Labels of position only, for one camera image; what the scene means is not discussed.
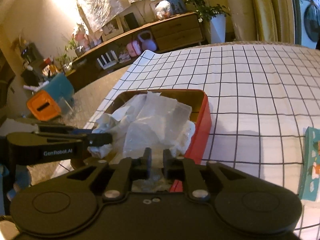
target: tablecloth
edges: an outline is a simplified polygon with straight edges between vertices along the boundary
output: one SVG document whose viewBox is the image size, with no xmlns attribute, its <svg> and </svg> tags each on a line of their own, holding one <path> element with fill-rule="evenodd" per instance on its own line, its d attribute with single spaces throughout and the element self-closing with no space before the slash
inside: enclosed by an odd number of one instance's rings
<svg viewBox="0 0 320 240">
<path fill-rule="evenodd" d="M 145 51 L 90 118 L 92 128 L 123 91 L 201 89 L 212 129 L 203 164 L 215 160 L 298 192 L 303 135 L 320 128 L 320 51 L 282 45 L 224 45 L 165 54 Z M 71 170 L 60 163 L 55 176 Z M 320 238 L 320 203 L 303 201 L 295 234 Z"/>
</svg>

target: metal bolt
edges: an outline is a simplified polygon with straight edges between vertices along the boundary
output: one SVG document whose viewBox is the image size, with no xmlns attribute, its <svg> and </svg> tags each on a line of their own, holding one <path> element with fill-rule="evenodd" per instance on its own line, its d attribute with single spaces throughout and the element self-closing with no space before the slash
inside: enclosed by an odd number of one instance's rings
<svg viewBox="0 0 320 240">
<path fill-rule="evenodd" d="M 150 199 L 144 199 L 143 203 L 149 205 L 152 203 L 152 201 Z"/>
<path fill-rule="evenodd" d="M 161 198 L 155 197 L 155 198 L 152 199 L 152 201 L 153 201 L 153 202 L 160 202 L 160 201 L 161 201 Z"/>
<path fill-rule="evenodd" d="M 117 190 L 107 190 L 105 193 L 104 193 L 104 196 L 106 198 L 117 198 L 120 196 L 120 192 L 117 191 Z"/>
<path fill-rule="evenodd" d="M 192 192 L 192 195 L 196 198 L 205 198 L 209 195 L 209 192 L 204 189 L 197 189 Z"/>
</svg>

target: blue container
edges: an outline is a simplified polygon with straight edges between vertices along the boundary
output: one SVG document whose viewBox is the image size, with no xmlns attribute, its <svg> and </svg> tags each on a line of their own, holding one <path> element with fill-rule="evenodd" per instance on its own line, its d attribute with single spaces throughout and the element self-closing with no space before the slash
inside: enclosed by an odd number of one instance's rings
<svg viewBox="0 0 320 240">
<path fill-rule="evenodd" d="M 46 91 L 57 103 L 59 103 L 61 98 L 64 98 L 68 103 L 72 102 L 72 96 L 75 93 L 72 84 L 63 73 L 58 73 L 52 78 L 50 83 L 41 90 Z"/>
</svg>

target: tissue box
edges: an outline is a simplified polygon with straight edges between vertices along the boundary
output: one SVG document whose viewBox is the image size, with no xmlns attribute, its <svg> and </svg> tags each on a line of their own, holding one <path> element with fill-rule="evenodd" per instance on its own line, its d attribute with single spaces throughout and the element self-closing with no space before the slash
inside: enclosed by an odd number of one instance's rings
<svg viewBox="0 0 320 240">
<path fill-rule="evenodd" d="M 186 151 L 185 157 L 193 159 L 196 164 L 200 164 L 212 125 L 207 95 L 202 90 L 196 89 L 156 89 L 149 91 L 153 93 L 161 93 L 161 96 L 174 98 L 178 102 L 192 107 L 190 120 L 196 123 L 196 131 L 191 139 L 191 144 Z M 116 97 L 105 112 L 112 114 L 133 96 L 146 93 L 147 90 L 123 92 Z M 175 181 L 171 187 L 171 191 L 182 191 L 181 181 Z"/>
</svg>

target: white plant pot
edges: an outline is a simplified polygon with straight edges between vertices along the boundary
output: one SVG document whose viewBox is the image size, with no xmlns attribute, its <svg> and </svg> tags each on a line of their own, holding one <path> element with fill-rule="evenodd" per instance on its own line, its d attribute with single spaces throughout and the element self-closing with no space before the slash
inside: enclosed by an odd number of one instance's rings
<svg viewBox="0 0 320 240">
<path fill-rule="evenodd" d="M 210 20 L 211 44 L 222 43 L 226 38 L 226 18 L 223 14 L 212 17 Z"/>
</svg>

